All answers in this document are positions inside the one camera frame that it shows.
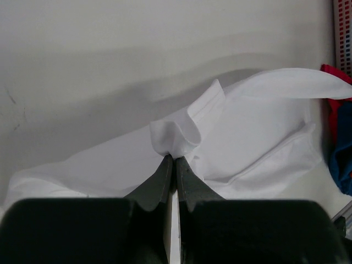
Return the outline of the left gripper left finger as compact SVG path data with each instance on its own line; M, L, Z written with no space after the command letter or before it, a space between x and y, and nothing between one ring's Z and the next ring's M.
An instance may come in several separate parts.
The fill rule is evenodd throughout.
M1 263L167 263L173 159L123 198L16 202L1 221Z

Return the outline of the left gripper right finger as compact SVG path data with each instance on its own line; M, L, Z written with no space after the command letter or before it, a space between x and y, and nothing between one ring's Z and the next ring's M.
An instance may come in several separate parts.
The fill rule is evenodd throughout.
M346 263L328 214L307 200L226 200L175 162L181 263Z

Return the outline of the white t shirt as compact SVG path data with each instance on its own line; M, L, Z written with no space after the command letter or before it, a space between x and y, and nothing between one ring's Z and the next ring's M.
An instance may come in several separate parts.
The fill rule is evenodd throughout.
M31 197L124 196L155 172L165 155L185 157L226 199L269 199L321 162L310 101L329 98L332 75L303 68L255 74L69 159L15 173L4 206Z

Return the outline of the blue t shirt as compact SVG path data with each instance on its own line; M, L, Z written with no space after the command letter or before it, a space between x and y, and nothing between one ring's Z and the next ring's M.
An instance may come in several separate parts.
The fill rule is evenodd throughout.
M337 111L337 138L329 171L340 191L351 196L351 102L345 102Z

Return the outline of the magenta t shirt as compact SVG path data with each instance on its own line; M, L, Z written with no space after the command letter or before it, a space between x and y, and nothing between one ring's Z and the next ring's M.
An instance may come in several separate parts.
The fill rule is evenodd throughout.
M337 142L338 135L338 109L346 102L351 102L351 96L344 96L348 85L351 85L351 77L340 69L328 64L322 64L320 71L332 75L339 82L333 84L331 96L327 99L330 106L330 114L328 116L329 130L331 132L332 141Z

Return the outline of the white plastic laundry basket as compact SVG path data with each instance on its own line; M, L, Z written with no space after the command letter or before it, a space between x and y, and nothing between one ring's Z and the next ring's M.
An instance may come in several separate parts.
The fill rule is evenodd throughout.
M351 77L351 0L333 0L335 63Z

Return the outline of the aluminium mounting rail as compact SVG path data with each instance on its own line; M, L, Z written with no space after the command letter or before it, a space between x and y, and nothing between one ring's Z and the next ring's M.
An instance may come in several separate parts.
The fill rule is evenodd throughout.
M347 204L339 213L337 213L332 221L339 233L351 240L351 203Z

